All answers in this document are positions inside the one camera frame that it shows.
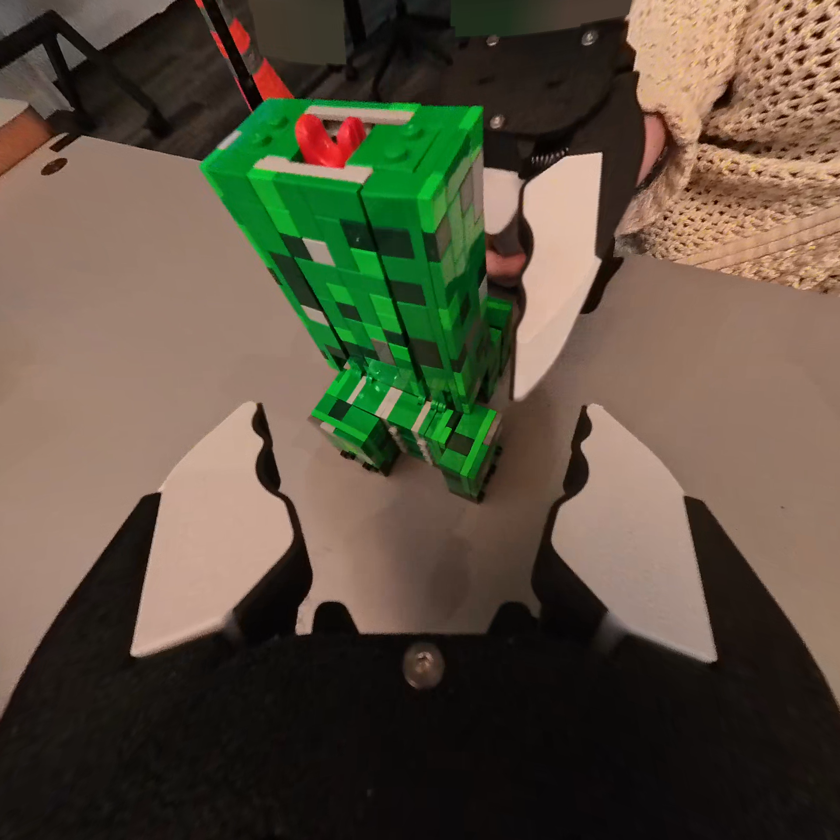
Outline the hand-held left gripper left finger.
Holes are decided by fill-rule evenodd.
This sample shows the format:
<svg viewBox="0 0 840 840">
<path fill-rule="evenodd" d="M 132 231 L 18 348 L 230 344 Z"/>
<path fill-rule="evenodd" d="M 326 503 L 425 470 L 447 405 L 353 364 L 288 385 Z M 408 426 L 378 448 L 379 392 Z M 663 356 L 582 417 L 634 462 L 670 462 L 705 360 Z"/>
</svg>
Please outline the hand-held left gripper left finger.
<svg viewBox="0 0 840 840">
<path fill-rule="evenodd" d="M 265 409 L 246 402 L 160 488 L 130 654 L 147 658 L 217 635 L 246 645 L 293 635 L 311 586 Z"/>
</svg>

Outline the orange striped cone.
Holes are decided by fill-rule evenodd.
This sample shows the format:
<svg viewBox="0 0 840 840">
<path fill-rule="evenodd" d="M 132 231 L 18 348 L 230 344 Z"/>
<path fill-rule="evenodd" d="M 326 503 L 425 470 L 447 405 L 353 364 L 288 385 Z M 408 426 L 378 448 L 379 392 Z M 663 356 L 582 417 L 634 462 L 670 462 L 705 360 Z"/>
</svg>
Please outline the orange striped cone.
<svg viewBox="0 0 840 840">
<path fill-rule="evenodd" d="M 268 59 L 262 56 L 256 37 L 241 15 L 233 11 L 230 2 L 196 1 L 195 4 L 250 111 L 267 99 L 294 98 Z"/>
</svg>

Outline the person's right forearm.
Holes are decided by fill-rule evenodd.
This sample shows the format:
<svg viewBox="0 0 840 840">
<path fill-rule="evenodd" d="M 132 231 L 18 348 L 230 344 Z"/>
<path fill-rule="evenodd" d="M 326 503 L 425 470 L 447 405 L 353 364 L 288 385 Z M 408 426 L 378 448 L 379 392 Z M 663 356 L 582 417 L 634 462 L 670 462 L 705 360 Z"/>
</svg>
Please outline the person's right forearm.
<svg viewBox="0 0 840 840">
<path fill-rule="evenodd" d="M 651 225 L 677 198 L 697 161 L 701 131 L 733 79 L 753 2 L 633 1 L 627 42 L 635 52 L 644 156 L 620 235 Z"/>
</svg>

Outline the green lego creeper figure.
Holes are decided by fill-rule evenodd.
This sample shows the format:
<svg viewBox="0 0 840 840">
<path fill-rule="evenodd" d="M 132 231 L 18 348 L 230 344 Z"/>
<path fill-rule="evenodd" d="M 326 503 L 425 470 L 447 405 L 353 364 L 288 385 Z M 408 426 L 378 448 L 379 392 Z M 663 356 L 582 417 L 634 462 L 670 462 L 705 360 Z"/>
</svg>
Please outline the green lego creeper figure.
<svg viewBox="0 0 840 840">
<path fill-rule="evenodd" d="M 479 106 L 274 98 L 200 169 L 327 364 L 342 457 L 421 459 L 480 502 L 513 306 L 488 288 Z"/>
</svg>

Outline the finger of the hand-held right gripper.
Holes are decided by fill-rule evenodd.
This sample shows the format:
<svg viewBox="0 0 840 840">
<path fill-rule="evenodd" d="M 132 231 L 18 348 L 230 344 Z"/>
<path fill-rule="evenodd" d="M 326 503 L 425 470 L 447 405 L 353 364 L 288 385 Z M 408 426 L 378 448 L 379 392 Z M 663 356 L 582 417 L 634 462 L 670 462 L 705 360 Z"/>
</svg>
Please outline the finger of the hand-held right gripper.
<svg viewBox="0 0 840 840">
<path fill-rule="evenodd" d="M 519 213 L 523 180 L 516 171 L 486 167 L 483 171 L 483 214 L 488 236 L 506 230 Z"/>
<path fill-rule="evenodd" d="M 521 215 L 532 237 L 521 275 L 524 310 L 516 331 L 512 399 L 524 401 L 571 336 L 602 260 L 595 254 L 602 154 L 563 158 L 528 182 Z"/>
</svg>

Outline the person's right hand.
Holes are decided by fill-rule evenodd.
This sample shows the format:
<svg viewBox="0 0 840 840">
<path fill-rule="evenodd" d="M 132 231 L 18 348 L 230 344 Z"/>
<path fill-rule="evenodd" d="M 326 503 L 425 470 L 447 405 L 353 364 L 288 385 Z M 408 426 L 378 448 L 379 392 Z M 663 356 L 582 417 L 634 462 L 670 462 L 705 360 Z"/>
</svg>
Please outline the person's right hand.
<svg viewBox="0 0 840 840">
<path fill-rule="evenodd" d="M 509 289 L 522 286 L 522 273 L 529 256 L 519 238 L 486 235 L 486 273 L 489 282 Z"/>
</svg>

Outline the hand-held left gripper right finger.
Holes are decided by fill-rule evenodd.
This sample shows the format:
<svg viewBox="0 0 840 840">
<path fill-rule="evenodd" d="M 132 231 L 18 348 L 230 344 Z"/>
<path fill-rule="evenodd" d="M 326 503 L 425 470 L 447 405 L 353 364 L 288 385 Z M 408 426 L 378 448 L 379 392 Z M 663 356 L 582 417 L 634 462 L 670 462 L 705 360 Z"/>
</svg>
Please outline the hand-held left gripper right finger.
<svg viewBox="0 0 840 840">
<path fill-rule="evenodd" d="M 718 659 L 686 495 L 603 406 L 581 409 L 532 589 L 552 633 L 602 650 L 633 636 L 702 664 Z"/>
</svg>

